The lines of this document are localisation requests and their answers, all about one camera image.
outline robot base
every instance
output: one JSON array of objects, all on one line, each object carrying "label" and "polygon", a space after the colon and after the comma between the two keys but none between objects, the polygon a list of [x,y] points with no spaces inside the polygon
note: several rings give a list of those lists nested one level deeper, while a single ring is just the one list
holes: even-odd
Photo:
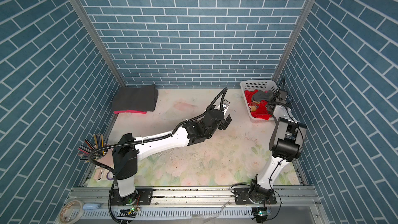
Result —
[{"label": "robot base", "polygon": [[111,205],[112,206],[148,206],[152,200],[153,189],[136,189],[134,193],[126,197],[120,197],[119,190],[114,189],[111,192]]},{"label": "robot base", "polygon": [[276,204],[275,195],[272,194],[269,197],[269,202],[265,202],[264,196],[258,194],[257,192],[251,192],[249,194],[249,187],[242,187],[242,188],[234,188],[233,189],[235,195],[235,204],[237,205],[247,205],[247,204],[258,204],[264,205],[265,204]]}]

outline brick pattern wall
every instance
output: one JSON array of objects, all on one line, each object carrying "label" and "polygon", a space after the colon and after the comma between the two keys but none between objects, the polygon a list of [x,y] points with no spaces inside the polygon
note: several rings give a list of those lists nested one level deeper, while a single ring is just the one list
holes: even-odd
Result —
[{"label": "brick pattern wall", "polygon": [[0,223],[55,220],[117,88],[67,0],[0,0]]},{"label": "brick pattern wall", "polygon": [[81,0],[128,86],[270,79],[305,0]]},{"label": "brick pattern wall", "polygon": [[398,0],[316,0],[283,71],[334,223],[398,223]]}]

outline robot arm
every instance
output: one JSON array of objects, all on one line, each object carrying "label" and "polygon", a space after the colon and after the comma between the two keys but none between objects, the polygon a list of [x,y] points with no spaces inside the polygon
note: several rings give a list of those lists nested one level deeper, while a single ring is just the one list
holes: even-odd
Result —
[{"label": "robot arm", "polygon": [[231,122],[231,115],[224,119],[229,102],[223,100],[222,107],[223,110],[221,105],[216,108],[211,106],[204,114],[184,122],[176,131],[135,138],[131,133],[123,135],[118,144],[126,146],[115,148],[112,152],[115,167],[114,181],[118,185],[120,197],[135,192],[134,174],[137,173],[137,161],[157,152],[201,143],[211,138],[217,129],[225,130]]},{"label": "robot arm", "polygon": [[280,89],[272,94],[267,109],[274,116],[275,129],[269,141],[272,151],[263,170],[252,179],[250,192],[260,193],[266,200],[272,193],[273,183],[282,169],[294,158],[300,157],[307,126],[293,117],[291,109],[286,103],[288,92]]}]

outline red cloth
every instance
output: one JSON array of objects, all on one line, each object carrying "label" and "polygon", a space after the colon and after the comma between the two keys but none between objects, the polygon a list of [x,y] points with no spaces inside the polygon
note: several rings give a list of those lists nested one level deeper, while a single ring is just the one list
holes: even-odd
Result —
[{"label": "red cloth", "polygon": [[[251,97],[252,97],[256,92],[258,92],[257,89],[254,90],[254,91],[248,91],[248,90],[245,91],[245,97],[246,97],[246,101],[248,102],[248,107],[249,107],[249,109],[250,109],[250,106],[251,106]],[[269,120],[269,118],[272,117],[272,116],[271,116],[271,114],[269,114],[268,111],[267,111],[267,108],[266,108],[266,105],[267,105],[267,104],[268,104],[268,102],[266,102],[266,101],[261,101],[261,102],[260,102],[260,105],[259,105],[258,108],[257,108],[257,110],[254,111],[254,112],[250,112],[251,115],[252,115],[254,118],[262,118],[262,119],[265,119],[266,121]]]},{"label": "red cloth", "polygon": [[141,111],[136,111],[136,110],[115,111],[115,114],[118,114],[118,113],[123,113],[123,112],[132,112],[132,113],[142,113],[142,114],[147,114],[147,112],[141,112]]}]

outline white plastic basket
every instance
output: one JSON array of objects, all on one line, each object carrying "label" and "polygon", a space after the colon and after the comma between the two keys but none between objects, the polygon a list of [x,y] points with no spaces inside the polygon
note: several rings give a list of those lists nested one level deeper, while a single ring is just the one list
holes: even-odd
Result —
[{"label": "white plastic basket", "polygon": [[253,123],[258,123],[258,122],[267,122],[267,121],[273,121],[273,118],[269,118],[269,120],[265,120],[262,118],[255,118],[251,115],[250,109],[248,107],[248,102],[245,97],[245,91],[254,91],[256,89],[261,90],[261,91],[271,91],[273,93],[276,92],[278,89],[278,86],[273,80],[250,80],[250,81],[242,81],[240,83],[240,88],[242,89],[242,94],[243,94],[243,99],[245,100],[245,107],[246,110],[248,111],[250,121]]}]

